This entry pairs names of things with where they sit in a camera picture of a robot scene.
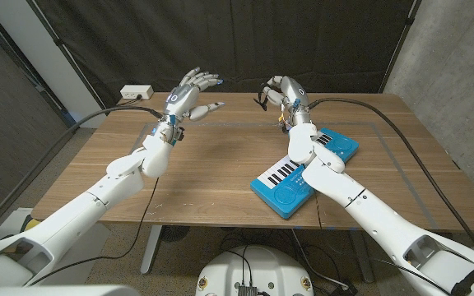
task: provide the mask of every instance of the black curtain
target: black curtain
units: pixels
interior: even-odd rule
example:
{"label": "black curtain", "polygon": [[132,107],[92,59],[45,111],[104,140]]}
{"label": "black curtain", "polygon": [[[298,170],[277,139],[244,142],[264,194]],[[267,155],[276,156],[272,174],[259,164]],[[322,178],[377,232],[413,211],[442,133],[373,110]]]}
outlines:
{"label": "black curtain", "polygon": [[200,66],[257,92],[288,75],[309,92],[378,92],[413,0],[36,0],[107,107],[125,84],[170,91]]}

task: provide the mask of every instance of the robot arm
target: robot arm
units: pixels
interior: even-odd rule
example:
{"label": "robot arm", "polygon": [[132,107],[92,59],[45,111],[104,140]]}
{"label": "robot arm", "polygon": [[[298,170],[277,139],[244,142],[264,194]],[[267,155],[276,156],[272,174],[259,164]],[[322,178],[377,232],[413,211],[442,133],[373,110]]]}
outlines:
{"label": "robot arm", "polygon": [[[200,91],[222,82],[216,79],[218,75],[207,72],[192,75],[198,71],[190,71],[171,92],[164,116],[143,147],[113,161],[99,182],[33,229],[0,240],[0,286],[27,286],[47,275],[107,210],[143,189],[142,174],[158,178],[165,172],[171,148],[184,137],[179,124],[185,118],[200,120],[224,106],[215,103],[193,107]],[[27,251],[20,256],[6,252],[17,247]]]}
{"label": "robot arm", "polygon": [[290,112],[286,121],[290,126],[288,155],[295,162],[305,164],[303,179],[307,184],[343,206],[394,264],[432,280],[447,292],[401,270],[420,294],[474,295],[474,251],[403,219],[346,174],[345,165],[337,155],[315,145],[309,138],[315,135],[316,127],[310,121],[305,92],[297,82],[287,76],[274,76],[268,85],[281,87],[286,94],[281,95],[268,86],[263,89],[269,101],[280,105],[281,111]]}

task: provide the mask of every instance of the electrical outlet strip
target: electrical outlet strip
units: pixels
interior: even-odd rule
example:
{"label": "electrical outlet strip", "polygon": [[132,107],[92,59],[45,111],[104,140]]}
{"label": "electrical outlet strip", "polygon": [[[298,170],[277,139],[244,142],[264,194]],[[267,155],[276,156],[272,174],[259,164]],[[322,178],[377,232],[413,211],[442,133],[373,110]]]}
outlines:
{"label": "electrical outlet strip", "polygon": [[125,85],[120,91],[120,94],[122,94],[122,98],[124,99],[136,99],[138,95],[141,95],[142,99],[150,99],[153,93],[152,86]]}

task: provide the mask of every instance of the toy keyboard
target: toy keyboard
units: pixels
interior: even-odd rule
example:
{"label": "toy keyboard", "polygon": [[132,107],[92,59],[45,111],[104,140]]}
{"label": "toy keyboard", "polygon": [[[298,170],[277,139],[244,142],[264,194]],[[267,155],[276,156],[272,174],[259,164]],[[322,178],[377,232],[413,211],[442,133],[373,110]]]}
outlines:
{"label": "toy keyboard", "polygon": [[[327,128],[319,130],[313,141],[347,162],[358,149],[359,144],[340,133]],[[277,214],[288,219],[314,193],[302,177],[303,165],[292,161],[288,155],[250,183],[252,190]]]}

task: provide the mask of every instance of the table top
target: table top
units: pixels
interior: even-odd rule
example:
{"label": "table top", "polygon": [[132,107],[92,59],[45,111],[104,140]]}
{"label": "table top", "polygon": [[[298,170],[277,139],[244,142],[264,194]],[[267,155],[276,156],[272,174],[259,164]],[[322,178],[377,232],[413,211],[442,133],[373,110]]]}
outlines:
{"label": "table top", "polygon": [[[161,111],[167,93],[137,103]],[[108,211],[102,222],[305,229],[358,229],[337,203],[314,194],[289,219],[282,219],[250,189],[250,182],[287,154],[288,137],[277,127],[280,111],[264,112],[247,93],[201,93],[197,104],[226,106],[200,122],[185,120],[183,141],[171,152],[159,179],[144,178],[141,192]],[[309,94],[372,104],[402,130],[469,227],[474,230],[474,184],[396,95]],[[346,172],[405,219],[425,229],[462,231],[403,142],[377,114],[353,104],[326,102],[314,108],[313,123],[360,143]],[[42,220],[105,175],[107,165],[142,145],[156,119],[140,111],[111,113],[39,201],[32,216]]]}

